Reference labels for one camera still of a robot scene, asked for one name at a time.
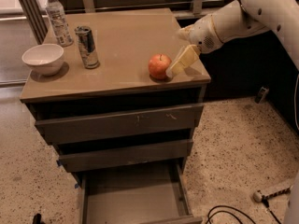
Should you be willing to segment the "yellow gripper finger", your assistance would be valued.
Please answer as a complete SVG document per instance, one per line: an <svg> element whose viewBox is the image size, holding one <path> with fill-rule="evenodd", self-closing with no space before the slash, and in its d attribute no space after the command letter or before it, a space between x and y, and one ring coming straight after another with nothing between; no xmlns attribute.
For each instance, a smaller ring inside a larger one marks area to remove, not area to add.
<svg viewBox="0 0 299 224"><path fill-rule="evenodd" d="M188 26L185 26L185 27L182 27L182 28L179 28L177 30L177 36L180 39L187 40L190 43L192 43L193 42L193 38L192 38L193 28L194 28L194 26L192 24L188 25Z"/></svg>
<svg viewBox="0 0 299 224"><path fill-rule="evenodd" d="M193 65L199 59L200 53L201 51L196 45L182 47L175 60L166 69L166 75L170 78L177 76Z"/></svg>

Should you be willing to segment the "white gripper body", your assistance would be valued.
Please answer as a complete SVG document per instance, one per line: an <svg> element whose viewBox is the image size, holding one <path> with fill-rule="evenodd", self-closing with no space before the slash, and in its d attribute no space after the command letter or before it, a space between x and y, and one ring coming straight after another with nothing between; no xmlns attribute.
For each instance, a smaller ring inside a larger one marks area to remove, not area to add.
<svg viewBox="0 0 299 224"><path fill-rule="evenodd" d="M223 45L217 35L211 15L206 15L192 25L189 39L192 44L196 45L205 54L220 49Z"/></svg>

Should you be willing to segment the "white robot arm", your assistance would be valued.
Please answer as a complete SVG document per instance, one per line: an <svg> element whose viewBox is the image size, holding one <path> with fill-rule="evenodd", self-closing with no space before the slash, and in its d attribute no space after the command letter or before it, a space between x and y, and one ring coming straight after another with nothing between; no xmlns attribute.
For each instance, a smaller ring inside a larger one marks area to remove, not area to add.
<svg viewBox="0 0 299 224"><path fill-rule="evenodd" d="M220 49L236 38L273 32L299 69L299 5L296 0L234 0L196 23L178 30L190 42L166 69L174 77L194 64L199 55Z"/></svg>

